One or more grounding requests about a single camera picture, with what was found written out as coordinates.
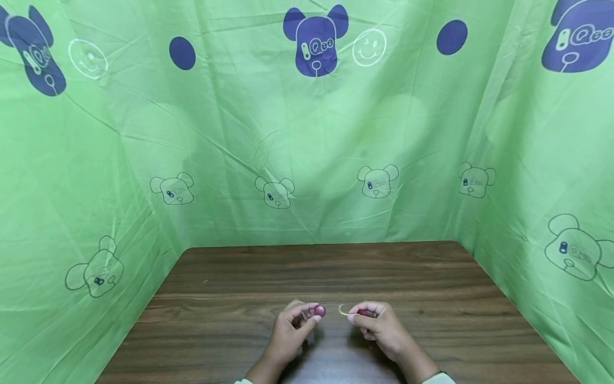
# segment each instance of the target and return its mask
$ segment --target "bear outline print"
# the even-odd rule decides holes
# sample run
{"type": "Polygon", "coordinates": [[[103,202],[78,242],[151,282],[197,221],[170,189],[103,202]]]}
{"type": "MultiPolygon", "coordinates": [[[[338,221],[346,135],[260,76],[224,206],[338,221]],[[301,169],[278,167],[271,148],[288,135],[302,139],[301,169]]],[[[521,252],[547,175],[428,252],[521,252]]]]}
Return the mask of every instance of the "bear outline print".
{"type": "Polygon", "coordinates": [[[571,214],[560,214],[548,222],[556,238],[544,248],[546,258],[573,277],[592,281],[597,266],[614,268],[614,241],[595,240],[580,229],[580,222],[571,214]]]}
{"type": "Polygon", "coordinates": [[[486,186],[493,186],[497,178],[494,168],[483,170],[472,166],[468,162],[460,165],[460,188],[459,192],[475,198],[483,198],[486,195],[486,186]]]}
{"type": "Polygon", "coordinates": [[[558,0],[550,20],[556,29],[543,50],[543,67],[561,73],[597,68],[610,54],[613,20],[612,0],[558,0]]]}
{"type": "Polygon", "coordinates": [[[0,6],[0,42],[17,50],[26,76],[36,90],[45,96],[64,92],[66,78],[50,50],[53,33],[34,6],[30,6],[28,17],[9,15],[0,6]]]}
{"type": "Polygon", "coordinates": [[[263,192],[266,205],[276,210],[290,208],[290,194],[294,192],[294,183],[290,179],[281,179],[279,182],[268,182],[262,176],[254,182],[256,189],[263,192]]]}
{"type": "Polygon", "coordinates": [[[326,16],[307,17],[296,8],[290,8],[284,17],[284,34],[297,42],[295,64],[307,77],[322,77],[337,67],[337,39],[349,28],[346,9],[335,5],[326,16]]]}
{"type": "Polygon", "coordinates": [[[358,171],[358,180],[363,181],[362,194],[370,198],[384,198],[392,191],[390,182],[398,178],[398,168],[388,165],[383,170],[372,170],[368,166],[358,171]]]}
{"type": "Polygon", "coordinates": [[[181,172],[176,178],[152,178],[149,188],[155,194],[162,194],[162,200],[168,205],[186,205],[194,201],[190,188],[194,180],[186,172],[181,172]]]}
{"type": "Polygon", "coordinates": [[[115,257],[117,244],[111,236],[98,241],[98,252],[88,263],[73,265],[64,278],[64,285],[70,291],[87,286],[90,296],[101,297],[115,288],[123,275],[123,264],[115,257]]]}

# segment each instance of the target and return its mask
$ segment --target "thread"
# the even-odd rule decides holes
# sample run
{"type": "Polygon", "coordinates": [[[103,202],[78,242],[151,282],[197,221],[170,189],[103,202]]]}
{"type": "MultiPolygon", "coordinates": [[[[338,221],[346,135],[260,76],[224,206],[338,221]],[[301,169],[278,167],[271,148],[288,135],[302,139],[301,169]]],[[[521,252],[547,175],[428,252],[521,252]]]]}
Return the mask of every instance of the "thread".
{"type": "Polygon", "coordinates": [[[343,316],[349,316],[349,313],[345,313],[341,310],[341,307],[343,307],[343,304],[339,304],[339,313],[341,313],[343,316]]]}

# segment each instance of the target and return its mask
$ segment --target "wooden table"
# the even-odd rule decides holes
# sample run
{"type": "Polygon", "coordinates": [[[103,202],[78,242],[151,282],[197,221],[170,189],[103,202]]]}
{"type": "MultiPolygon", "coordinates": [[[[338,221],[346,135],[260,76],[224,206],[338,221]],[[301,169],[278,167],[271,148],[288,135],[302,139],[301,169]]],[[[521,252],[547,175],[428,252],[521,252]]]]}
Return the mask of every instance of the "wooden table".
{"type": "Polygon", "coordinates": [[[337,312],[388,301],[457,384],[577,384],[463,247],[451,241],[186,251],[98,384],[241,379],[293,299],[327,315],[284,383],[404,383],[337,312]]]}

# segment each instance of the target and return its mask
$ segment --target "purple bear head print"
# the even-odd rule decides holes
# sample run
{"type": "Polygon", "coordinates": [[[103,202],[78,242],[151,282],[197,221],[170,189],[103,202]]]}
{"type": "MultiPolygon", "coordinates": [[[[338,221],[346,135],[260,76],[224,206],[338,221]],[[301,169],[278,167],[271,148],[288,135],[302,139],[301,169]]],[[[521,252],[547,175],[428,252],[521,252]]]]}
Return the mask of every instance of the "purple bear head print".
{"type": "Polygon", "coordinates": [[[544,68],[585,72],[610,54],[614,37],[614,0],[559,0],[551,19],[556,27],[542,55],[544,68]]]}
{"type": "Polygon", "coordinates": [[[342,5],[336,5],[326,16],[306,17],[298,8],[291,8],[284,18],[284,34],[297,42],[296,65],[308,77],[321,77],[337,67],[336,40],[343,37],[349,17],[342,5]]]}
{"type": "Polygon", "coordinates": [[[49,50],[51,28],[36,8],[30,6],[28,17],[23,17],[9,15],[0,6],[0,42],[17,49],[28,80],[39,92],[47,96],[64,92],[66,78],[49,50]]]}

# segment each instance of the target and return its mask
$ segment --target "small red object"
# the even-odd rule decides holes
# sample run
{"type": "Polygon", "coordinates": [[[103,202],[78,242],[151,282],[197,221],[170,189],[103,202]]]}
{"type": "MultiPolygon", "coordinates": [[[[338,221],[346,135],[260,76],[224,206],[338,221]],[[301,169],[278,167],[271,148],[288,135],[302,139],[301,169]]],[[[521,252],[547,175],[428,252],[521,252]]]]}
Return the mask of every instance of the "small red object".
{"type": "Polygon", "coordinates": [[[316,308],[313,309],[313,313],[314,315],[324,317],[324,315],[326,315],[326,308],[321,305],[318,305],[316,308]]]}

